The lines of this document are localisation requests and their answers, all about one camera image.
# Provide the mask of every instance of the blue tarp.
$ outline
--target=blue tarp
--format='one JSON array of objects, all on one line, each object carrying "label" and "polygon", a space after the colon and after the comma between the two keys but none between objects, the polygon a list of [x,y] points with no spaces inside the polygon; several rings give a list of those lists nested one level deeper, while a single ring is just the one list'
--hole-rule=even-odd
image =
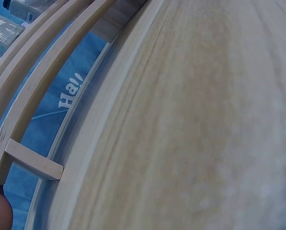
[{"label": "blue tarp", "polygon": [[[16,23],[22,23],[22,21],[10,15],[9,12],[3,8],[2,2],[3,0],[0,0],[0,15]],[[75,49],[37,109],[22,140],[24,146],[43,156],[47,156],[55,135],[68,110],[69,106],[67,103],[70,104],[72,102],[71,98],[73,94],[77,93],[76,90],[79,89],[82,80],[85,79],[105,44],[103,40],[89,33]],[[30,76],[38,62],[31,69],[25,80]],[[70,91],[69,84],[73,85],[71,88],[75,89],[75,91]],[[4,189],[5,195],[10,201],[14,211],[13,230],[24,229],[36,183],[36,177],[19,169],[17,166],[12,166]]]}]

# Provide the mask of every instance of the white packaging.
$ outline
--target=white packaging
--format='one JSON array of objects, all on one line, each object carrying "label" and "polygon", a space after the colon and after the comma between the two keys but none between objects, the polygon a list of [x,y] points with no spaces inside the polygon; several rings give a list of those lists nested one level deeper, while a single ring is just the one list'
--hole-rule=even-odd
[{"label": "white packaging", "polygon": [[54,2],[55,0],[11,0],[9,10],[12,15],[32,23]]},{"label": "white packaging", "polygon": [[0,15],[0,57],[24,30],[25,28],[22,25],[18,25]]}]

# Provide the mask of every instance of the wood grain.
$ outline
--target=wood grain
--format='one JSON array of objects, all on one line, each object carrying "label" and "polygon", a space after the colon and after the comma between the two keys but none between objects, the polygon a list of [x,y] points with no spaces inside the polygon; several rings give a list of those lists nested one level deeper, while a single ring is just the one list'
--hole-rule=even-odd
[{"label": "wood grain", "polygon": [[68,0],[58,0],[43,12],[11,45],[0,59],[0,76],[32,35]]},{"label": "wood grain", "polygon": [[133,23],[40,229],[286,230],[286,0],[149,0]]}]

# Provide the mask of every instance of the white lettering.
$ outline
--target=white lettering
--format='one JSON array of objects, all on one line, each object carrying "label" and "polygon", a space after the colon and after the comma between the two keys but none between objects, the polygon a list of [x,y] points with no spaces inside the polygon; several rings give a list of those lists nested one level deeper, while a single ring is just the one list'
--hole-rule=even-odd
[{"label": "white lettering", "polygon": [[60,96],[61,101],[59,101],[59,108],[64,107],[64,108],[69,109],[74,98],[75,97],[61,93],[61,96]]}]

